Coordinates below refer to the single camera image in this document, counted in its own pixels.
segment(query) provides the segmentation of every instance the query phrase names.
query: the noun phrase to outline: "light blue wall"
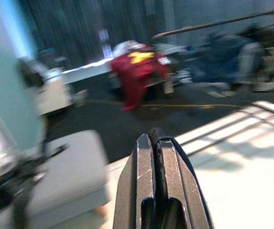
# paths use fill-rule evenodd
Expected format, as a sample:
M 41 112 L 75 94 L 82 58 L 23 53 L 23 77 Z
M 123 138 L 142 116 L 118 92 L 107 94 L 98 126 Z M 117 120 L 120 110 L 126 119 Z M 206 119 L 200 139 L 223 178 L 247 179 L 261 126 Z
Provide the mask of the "light blue wall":
M 36 46 L 17 0 L 0 0 L 0 15 L 15 56 L 34 59 Z
M 16 57 L 0 16 L 0 118 L 21 150 L 33 147 L 43 123 L 28 100 L 16 70 Z

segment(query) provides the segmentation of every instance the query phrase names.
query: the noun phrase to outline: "white surface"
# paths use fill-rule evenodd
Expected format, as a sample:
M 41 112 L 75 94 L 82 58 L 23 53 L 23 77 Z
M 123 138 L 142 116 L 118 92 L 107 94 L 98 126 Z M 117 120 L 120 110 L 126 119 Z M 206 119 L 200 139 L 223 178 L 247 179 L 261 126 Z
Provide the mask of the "white surface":
M 70 96 L 63 80 L 58 77 L 57 80 L 48 81 L 43 86 L 43 92 L 35 97 L 35 103 L 40 115 L 68 107 L 71 104 Z
M 162 44 L 159 43 L 157 44 L 158 49 L 162 50 L 162 52 L 165 55 L 174 53 L 174 52 L 178 52 L 180 50 L 182 50 L 183 46 L 176 46 L 176 45 L 172 45 L 172 44 Z M 104 73 L 108 73 L 111 71 L 110 68 L 110 61 L 102 64 L 102 65 L 98 65 L 98 66 L 91 66 L 91 67 L 80 67 L 71 71 L 67 71 L 62 73 L 62 78 L 64 80 L 65 84 L 68 83 L 73 83 L 79 80 L 83 80 L 89 77 L 93 77 L 96 75 L 100 75 L 100 74 L 104 74 Z
M 263 124 L 190 157 L 216 229 L 274 228 L 274 128 Z

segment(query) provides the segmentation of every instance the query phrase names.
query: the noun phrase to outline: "dark floor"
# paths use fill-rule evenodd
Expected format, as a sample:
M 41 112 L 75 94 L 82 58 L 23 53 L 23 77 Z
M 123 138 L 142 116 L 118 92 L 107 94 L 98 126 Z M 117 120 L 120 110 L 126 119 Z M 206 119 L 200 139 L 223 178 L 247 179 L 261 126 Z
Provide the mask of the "dark floor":
M 77 131 L 94 129 L 102 137 L 109 162 L 113 162 L 129 155 L 136 139 L 153 127 L 162 127 L 170 135 L 177 136 L 226 116 L 254 101 L 266 100 L 274 103 L 274 91 L 254 93 L 245 86 L 234 96 L 216 98 L 206 93 L 212 90 L 208 84 L 185 84 L 176 87 L 171 98 L 165 98 L 160 87 L 151 88 L 143 104 L 225 104 L 240 107 L 154 105 L 124 112 L 121 110 L 122 104 L 119 103 L 122 101 L 121 97 L 109 90 L 107 76 L 102 74 L 72 84 L 76 92 L 88 89 L 87 103 L 78 108 L 72 106 L 63 114 L 51 116 L 50 140 Z

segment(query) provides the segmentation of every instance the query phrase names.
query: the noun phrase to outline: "wall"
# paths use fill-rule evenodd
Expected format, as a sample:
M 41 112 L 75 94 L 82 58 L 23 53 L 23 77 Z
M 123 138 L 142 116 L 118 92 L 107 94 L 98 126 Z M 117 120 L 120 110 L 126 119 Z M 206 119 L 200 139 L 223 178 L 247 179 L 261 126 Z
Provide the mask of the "wall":
M 39 141 L 43 124 L 28 100 L 16 70 L 10 36 L 0 15 L 0 119 L 21 150 Z
M 36 46 L 17 0 L 0 0 L 0 15 L 15 56 L 34 59 Z
M 274 10 L 274 0 L 173 0 L 175 29 L 197 26 L 220 20 L 250 15 L 256 12 Z M 252 23 L 267 25 L 274 22 L 274 16 L 263 16 L 176 35 L 177 45 L 198 45 L 202 38 L 214 31 L 234 33 Z

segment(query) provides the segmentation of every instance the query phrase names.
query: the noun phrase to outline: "red costume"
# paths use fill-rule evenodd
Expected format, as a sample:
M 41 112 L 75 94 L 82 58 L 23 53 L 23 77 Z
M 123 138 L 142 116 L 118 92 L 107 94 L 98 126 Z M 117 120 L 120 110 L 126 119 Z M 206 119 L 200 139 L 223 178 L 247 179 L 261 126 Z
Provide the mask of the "red costume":
M 168 67 L 158 61 L 161 57 L 163 55 L 160 54 L 154 57 L 153 52 L 132 51 L 111 61 L 112 70 L 118 74 L 125 93 L 124 110 L 132 110 L 140 106 L 152 73 L 156 71 L 162 78 L 167 77 Z

